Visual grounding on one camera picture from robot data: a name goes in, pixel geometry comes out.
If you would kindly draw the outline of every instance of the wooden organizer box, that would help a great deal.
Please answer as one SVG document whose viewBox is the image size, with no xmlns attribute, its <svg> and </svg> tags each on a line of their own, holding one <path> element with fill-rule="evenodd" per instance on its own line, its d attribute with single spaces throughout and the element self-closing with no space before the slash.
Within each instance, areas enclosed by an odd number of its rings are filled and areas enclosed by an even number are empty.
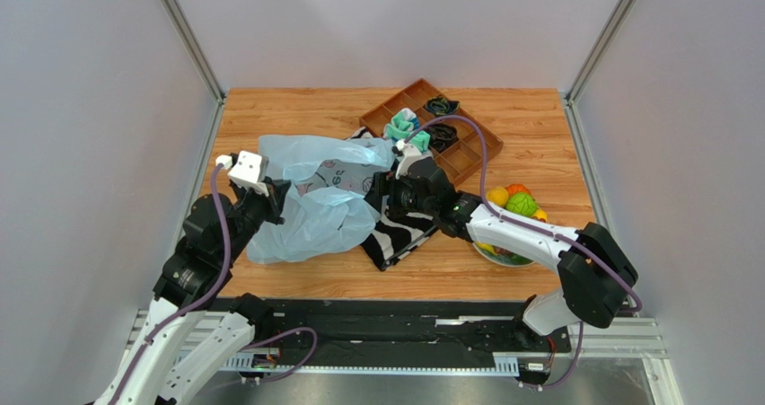
<svg viewBox="0 0 765 405">
<path fill-rule="evenodd" d="M 410 108 L 417 115 L 420 125 L 423 125 L 434 118 L 430 112 L 425 110 L 425 104 L 431 98 L 439 95 L 451 100 L 425 79 L 419 79 L 403 91 L 393 95 L 388 101 L 366 113 L 359 118 L 358 122 L 361 126 L 367 127 L 375 137 L 382 137 L 385 124 L 390 123 L 393 116 L 401 109 Z M 486 139 L 487 161 L 499 154 L 503 144 L 499 137 L 482 126 L 461 105 L 454 114 L 464 116 L 479 126 Z M 457 186 L 480 169 L 480 138 L 475 129 L 464 122 L 451 119 L 445 123 L 457 129 L 459 140 L 442 153 L 438 153 L 433 148 L 430 151 L 433 153 L 435 163 L 444 169 L 452 184 Z"/>
</svg>

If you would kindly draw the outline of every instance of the fruit bowl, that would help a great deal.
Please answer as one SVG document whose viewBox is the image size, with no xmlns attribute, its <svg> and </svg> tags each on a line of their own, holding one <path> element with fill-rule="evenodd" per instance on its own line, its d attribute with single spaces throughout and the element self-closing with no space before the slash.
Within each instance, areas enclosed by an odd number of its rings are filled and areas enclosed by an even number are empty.
<svg viewBox="0 0 765 405">
<path fill-rule="evenodd" d="M 473 243 L 473 248 L 475 248 L 485 259 L 493 261 L 500 266 L 522 268 L 523 266 L 531 266 L 534 264 L 533 260 L 526 259 L 517 254 L 492 254 L 489 251 L 479 248 L 475 243 Z"/>
</svg>

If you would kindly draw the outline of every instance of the teal cloth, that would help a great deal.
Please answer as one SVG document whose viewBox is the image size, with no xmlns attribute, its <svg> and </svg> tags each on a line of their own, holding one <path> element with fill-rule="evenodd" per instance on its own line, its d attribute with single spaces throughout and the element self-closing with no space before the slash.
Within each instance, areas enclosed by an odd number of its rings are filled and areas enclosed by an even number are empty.
<svg viewBox="0 0 765 405">
<path fill-rule="evenodd" d="M 391 119 L 390 124 L 385 124 L 385 136 L 395 140 L 404 140 L 415 130 L 415 125 L 411 120 L 407 120 L 407 113 L 402 110 L 396 113 Z M 414 145 L 419 152 L 426 152 L 430 145 L 430 135 L 426 131 L 420 131 L 409 142 Z"/>
</svg>

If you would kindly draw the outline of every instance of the gray floor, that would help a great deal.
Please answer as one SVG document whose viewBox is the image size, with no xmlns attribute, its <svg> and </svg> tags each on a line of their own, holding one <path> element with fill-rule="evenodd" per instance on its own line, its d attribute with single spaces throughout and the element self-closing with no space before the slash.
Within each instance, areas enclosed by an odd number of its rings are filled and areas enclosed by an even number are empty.
<svg viewBox="0 0 765 405">
<path fill-rule="evenodd" d="M 557 359 L 553 377 L 559 376 L 567 364 L 567 360 Z M 221 373 L 208 385 L 233 379 L 234 374 Z M 495 377 L 296 374 L 260 387 L 226 387 L 192 401 L 194 405 L 256 403 L 654 405 L 640 359 L 582 360 L 565 384 L 542 393 L 519 389 L 515 380 Z"/>
</svg>

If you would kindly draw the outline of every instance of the wooden table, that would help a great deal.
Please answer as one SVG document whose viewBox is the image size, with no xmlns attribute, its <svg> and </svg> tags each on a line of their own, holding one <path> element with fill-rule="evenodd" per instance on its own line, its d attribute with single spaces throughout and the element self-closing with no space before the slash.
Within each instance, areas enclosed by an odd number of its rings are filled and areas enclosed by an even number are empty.
<svg viewBox="0 0 765 405">
<path fill-rule="evenodd" d="M 220 154 L 257 152 L 266 134 L 344 138 L 358 117 L 399 89 L 233 89 L 225 106 L 202 194 Z M 593 220 L 584 179 L 558 92 L 551 89 L 443 89 L 505 141 L 489 163 L 487 188 L 523 183 L 550 221 L 583 227 Z M 233 199 L 225 174 L 218 188 Z M 460 189 L 478 193 L 479 174 Z M 261 297 L 525 300 L 558 286 L 538 265 L 505 268 L 483 259 L 468 243 L 437 233 L 397 266 L 380 272 L 361 248 L 300 263 L 258 265 L 246 253 L 221 295 Z"/>
</svg>

